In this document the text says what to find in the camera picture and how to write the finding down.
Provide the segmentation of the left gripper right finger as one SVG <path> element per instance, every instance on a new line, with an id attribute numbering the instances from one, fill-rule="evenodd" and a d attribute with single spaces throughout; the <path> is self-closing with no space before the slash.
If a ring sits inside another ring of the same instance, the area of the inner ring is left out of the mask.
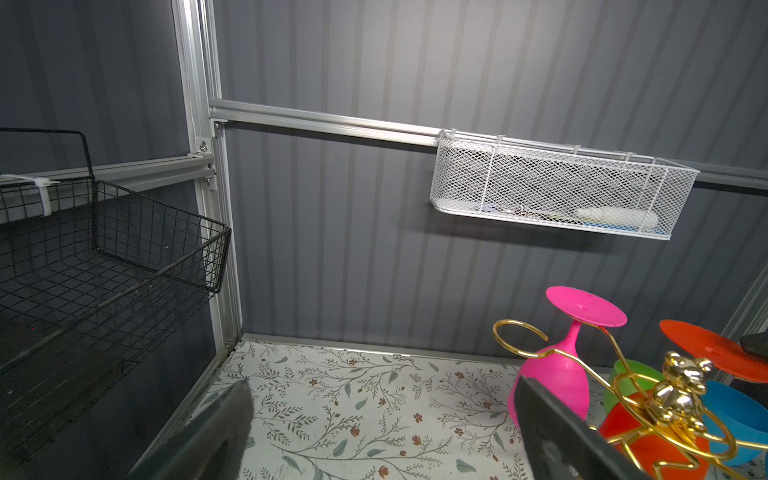
<path id="1" fill-rule="evenodd" d="M 646 479 L 535 379 L 520 377 L 514 407 L 535 479 Z"/>

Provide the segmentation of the blue wine glass front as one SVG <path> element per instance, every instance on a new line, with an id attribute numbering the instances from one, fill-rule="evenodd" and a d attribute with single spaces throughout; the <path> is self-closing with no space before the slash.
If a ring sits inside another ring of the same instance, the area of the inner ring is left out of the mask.
<path id="1" fill-rule="evenodd" d="M 767 445 L 767 409 L 747 395 L 718 382 L 708 381 L 707 392 L 701 396 L 706 409 L 719 418 L 738 441 L 747 441 Z M 721 429 L 709 416 L 702 417 L 707 432 L 723 437 Z M 712 453 L 727 450 L 727 445 L 710 442 Z M 760 450 L 738 446 L 737 455 L 726 462 L 728 466 L 738 466 L 754 460 Z"/>

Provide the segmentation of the light green wine glass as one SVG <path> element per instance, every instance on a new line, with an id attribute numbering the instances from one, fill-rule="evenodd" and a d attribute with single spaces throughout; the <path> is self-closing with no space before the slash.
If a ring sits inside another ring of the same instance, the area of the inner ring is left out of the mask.
<path id="1" fill-rule="evenodd" d="M 624 396 L 631 396 L 638 392 L 637 386 L 643 391 L 651 390 L 654 385 L 664 379 L 663 374 L 642 362 L 627 360 L 630 370 L 639 377 L 625 377 L 619 382 L 619 391 Z M 614 406 L 618 404 L 617 396 L 610 390 L 603 391 L 604 413 L 609 414 Z"/>

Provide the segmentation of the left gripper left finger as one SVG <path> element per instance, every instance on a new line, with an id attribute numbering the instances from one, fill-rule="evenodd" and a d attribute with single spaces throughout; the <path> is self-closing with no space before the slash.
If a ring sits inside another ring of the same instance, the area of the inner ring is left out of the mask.
<path id="1" fill-rule="evenodd" d="M 131 479 L 236 479 L 254 405 L 245 380 L 232 384 L 202 413 L 130 474 Z"/>

